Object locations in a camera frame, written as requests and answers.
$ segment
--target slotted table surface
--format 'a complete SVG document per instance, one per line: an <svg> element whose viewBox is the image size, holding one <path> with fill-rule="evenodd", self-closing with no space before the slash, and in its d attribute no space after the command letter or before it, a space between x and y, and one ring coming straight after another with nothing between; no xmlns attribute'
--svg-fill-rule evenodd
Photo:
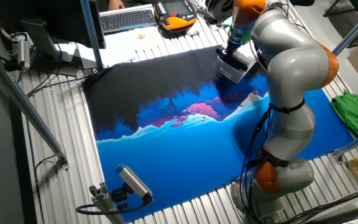
<svg viewBox="0 0 358 224"><path fill-rule="evenodd" d="M305 26L292 6L290 6L290 17L292 21ZM197 23L202 27L198 35L190 37L170 34L169 39L161 38L158 47L138 51L137 58L132 63L221 45L227 40L226 30L214 30L201 18ZM77 75L84 77L86 74L79 70ZM20 86L25 93L28 93L46 78L48 78L46 81L48 84L74 79L53 74L49 77L46 74L24 75ZM341 95L343 89L348 89L351 92L341 80L340 75L323 88L329 100ZM104 216L87 216L75 212L77 206L91 203L88 187L90 185L99 186L99 183L104 181L81 82L68 82L43 89L35 96L30 97L30 101L64 148L70 165L68 170L59 169L55 166L57 159L54 157L41 164L37 169L45 223L110 223ZM39 223L42 223L35 190L33 164L52 156L53 152L31 124L27 131L24 115L23 120L35 209L37 219ZM30 145L33 148L34 161ZM358 157L358 148L345 153L346 159L353 157ZM313 159L310 164L314 169L315 181L309 187L281 198L285 205L285 209L277 213L281 221L358 191L356 180L344 164L332 162L328 156ZM193 200L130 223L244 223L244 216L237 211L231 200L230 183L228 183Z"/></svg>

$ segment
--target orange device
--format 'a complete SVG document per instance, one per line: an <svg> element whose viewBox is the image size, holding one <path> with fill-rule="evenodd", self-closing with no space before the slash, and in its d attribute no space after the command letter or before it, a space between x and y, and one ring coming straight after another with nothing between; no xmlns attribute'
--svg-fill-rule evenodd
<svg viewBox="0 0 358 224"><path fill-rule="evenodd" d="M159 25L171 32L181 32L197 21L195 7L186 0L168 0L154 4Z"/></svg>

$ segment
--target keyboard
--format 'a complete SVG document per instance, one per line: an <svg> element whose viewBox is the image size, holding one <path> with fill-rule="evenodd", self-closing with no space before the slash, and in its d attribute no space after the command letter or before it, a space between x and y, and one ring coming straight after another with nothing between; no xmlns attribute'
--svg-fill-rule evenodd
<svg viewBox="0 0 358 224"><path fill-rule="evenodd" d="M105 34L156 24L150 9L101 16L101 22Z"/></svg>

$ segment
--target metal rod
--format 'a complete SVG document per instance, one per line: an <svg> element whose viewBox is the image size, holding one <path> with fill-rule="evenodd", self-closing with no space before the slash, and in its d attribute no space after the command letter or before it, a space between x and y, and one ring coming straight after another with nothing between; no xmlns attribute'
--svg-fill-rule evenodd
<svg viewBox="0 0 358 224"><path fill-rule="evenodd" d="M0 62L0 84L7 91L7 94L13 99L15 104L24 113L27 119L31 122L33 127L38 131L44 141L48 144L51 150L62 161L63 165L67 165L67 156L62 151L59 143L48 129L47 125L42 121L42 118L32 106L29 99L23 93L16 80L5 71L2 63Z"/></svg>
<svg viewBox="0 0 358 224"><path fill-rule="evenodd" d="M333 54L338 56L346 46L358 35L358 23L357 25L343 38L343 40L335 47Z"/></svg>
<svg viewBox="0 0 358 224"><path fill-rule="evenodd" d="M96 67L98 68L98 70L102 70L103 63L102 63L102 58L100 56L98 38L96 36L96 31L94 29L89 0L81 0L81 7L85 18L89 39L91 40L94 58L96 60Z"/></svg>
<svg viewBox="0 0 358 224"><path fill-rule="evenodd" d="M340 149L336 149L332 154L334 157L339 157L343 155L345 152L350 151L358 146L358 138L350 142L349 144L345 145Z"/></svg>
<svg viewBox="0 0 358 224"><path fill-rule="evenodd" d="M324 13L324 17L328 17L328 14L331 12L331 10L336 6L336 4L339 2L339 0L336 0L334 4Z"/></svg>

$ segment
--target fabric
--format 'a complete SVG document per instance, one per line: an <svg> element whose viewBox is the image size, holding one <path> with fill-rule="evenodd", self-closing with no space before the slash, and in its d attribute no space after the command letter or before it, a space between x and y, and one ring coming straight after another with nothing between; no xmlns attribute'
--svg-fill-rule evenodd
<svg viewBox="0 0 358 224"><path fill-rule="evenodd" d="M335 97L331 105L348 130L358 138L358 96L344 90L344 94Z"/></svg>
<svg viewBox="0 0 358 224"><path fill-rule="evenodd" d="M266 78L248 74L238 84L218 78L216 47L136 63L92 76L85 96L109 190L122 186L115 169L128 165L155 202L124 214L135 220L189 201L240 175L252 132L269 107ZM322 90L308 91L313 139L298 157L313 159L352 141ZM255 146L266 139L263 131ZM129 208L142 201L130 195Z"/></svg>

